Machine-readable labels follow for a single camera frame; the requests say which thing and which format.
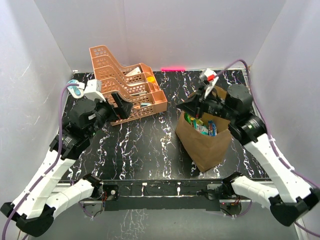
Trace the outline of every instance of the paper bag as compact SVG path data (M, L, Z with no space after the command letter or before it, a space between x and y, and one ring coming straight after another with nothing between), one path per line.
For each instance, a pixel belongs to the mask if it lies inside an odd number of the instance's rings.
M226 91L215 87L221 98L226 97ZM179 137L185 150L195 162L201 172L207 171L220 164L228 149L232 135L228 130L230 121L204 113L201 120L205 126L212 120L217 128L216 136L204 135L185 120L185 112L181 112L175 133Z

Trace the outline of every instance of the pink object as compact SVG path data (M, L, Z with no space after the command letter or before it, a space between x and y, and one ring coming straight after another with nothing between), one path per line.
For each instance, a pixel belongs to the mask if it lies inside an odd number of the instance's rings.
M175 71L185 71L186 68L182 66L170 66L170 67L162 67L162 72L175 72Z

